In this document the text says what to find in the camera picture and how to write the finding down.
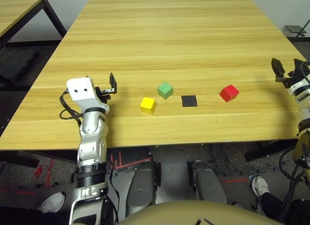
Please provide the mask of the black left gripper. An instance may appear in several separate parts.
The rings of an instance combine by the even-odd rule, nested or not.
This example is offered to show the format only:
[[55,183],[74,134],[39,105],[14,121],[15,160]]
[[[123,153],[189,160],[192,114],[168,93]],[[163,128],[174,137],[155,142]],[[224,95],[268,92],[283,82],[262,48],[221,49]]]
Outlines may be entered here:
[[96,96],[102,103],[107,103],[108,100],[111,99],[110,95],[117,93],[117,82],[115,80],[113,73],[110,73],[109,82],[111,85],[111,89],[101,90],[99,87],[95,87]]

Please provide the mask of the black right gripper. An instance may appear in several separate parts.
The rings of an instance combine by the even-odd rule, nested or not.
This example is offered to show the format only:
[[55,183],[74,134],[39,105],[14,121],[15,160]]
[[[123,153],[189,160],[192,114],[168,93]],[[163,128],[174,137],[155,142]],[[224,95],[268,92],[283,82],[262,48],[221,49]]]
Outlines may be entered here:
[[286,89],[302,80],[310,83],[310,79],[308,77],[308,74],[310,73],[310,69],[308,68],[310,62],[294,59],[294,65],[295,70],[288,73],[289,77],[284,77],[285,70],[281,61],[276,58],[272,58],[271,60],[272,70],[276,75],[276,82],[281,82]]

